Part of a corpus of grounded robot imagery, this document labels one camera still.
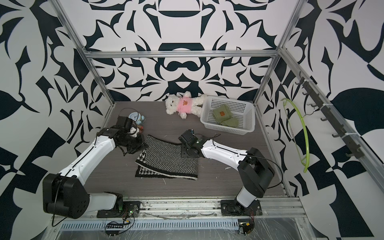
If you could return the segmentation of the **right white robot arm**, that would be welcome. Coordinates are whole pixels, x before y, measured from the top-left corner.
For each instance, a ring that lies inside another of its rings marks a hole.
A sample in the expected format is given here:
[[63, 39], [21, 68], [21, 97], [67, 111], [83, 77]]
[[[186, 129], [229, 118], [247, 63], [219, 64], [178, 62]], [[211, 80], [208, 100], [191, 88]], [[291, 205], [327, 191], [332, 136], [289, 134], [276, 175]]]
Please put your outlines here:
[[198, 137], [193, 130], [179, 136], [182, 156], [206, 158], [221, 162], [238, 171], [243, 187], [233, 201], [221, 201], [223, 216], [251, 216], [261, 210], [259, 199], [263, 198], [275, 177], [272, 161], [259, 150], [238, 150], [222, 145], [206, 136]]

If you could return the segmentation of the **green knitted scarf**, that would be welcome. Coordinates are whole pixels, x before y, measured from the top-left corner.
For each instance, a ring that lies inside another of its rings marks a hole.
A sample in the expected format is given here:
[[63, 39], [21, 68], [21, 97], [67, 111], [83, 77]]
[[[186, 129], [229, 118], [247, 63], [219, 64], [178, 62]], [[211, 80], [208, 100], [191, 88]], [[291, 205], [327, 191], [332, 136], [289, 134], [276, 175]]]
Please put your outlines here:
[[231, 117], [227, 120], [222, 121], [221, 125], [230, 128], [237, 128], [239, 126], [239, 120], [236, 117]]
[[233, 114], [232, 114], [230, 108], [227, 105], [225, 105], [225, 104], [222, 104], [218, 108], [213, 109], [212, 113], [213, 113], [214, 119], [219, 124], [222, 121], [227, 120], [227, 119], [233, 117]]

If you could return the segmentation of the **houndstooth black white garment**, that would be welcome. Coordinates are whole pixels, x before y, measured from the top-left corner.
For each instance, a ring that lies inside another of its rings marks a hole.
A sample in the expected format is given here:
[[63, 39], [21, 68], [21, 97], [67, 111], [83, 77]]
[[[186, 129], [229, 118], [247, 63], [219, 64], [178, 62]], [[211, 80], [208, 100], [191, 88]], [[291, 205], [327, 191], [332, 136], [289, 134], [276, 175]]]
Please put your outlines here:
[[136, 159], [137, 178], [198, 179], [198, 159], [183, 157], [181, 144], [151, 135], [147, 136], [146, 143], [148, 148]]

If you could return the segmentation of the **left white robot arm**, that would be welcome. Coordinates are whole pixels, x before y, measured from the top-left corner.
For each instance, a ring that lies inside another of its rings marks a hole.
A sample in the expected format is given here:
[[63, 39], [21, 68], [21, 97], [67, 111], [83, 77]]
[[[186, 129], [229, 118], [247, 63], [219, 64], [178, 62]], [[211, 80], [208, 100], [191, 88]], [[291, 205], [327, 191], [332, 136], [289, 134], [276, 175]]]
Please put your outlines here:
[[146, 148], [138, 127], [104, 128], [97, 133], [91, 145], [58, 174], [48, 174], [43, 179], [43, 210], [47, 214], [78, 219], [93, 211], [121, 211], [120, 194], [89, 194], [85, 184], [101, 161], [115, 148], [124, 155]]

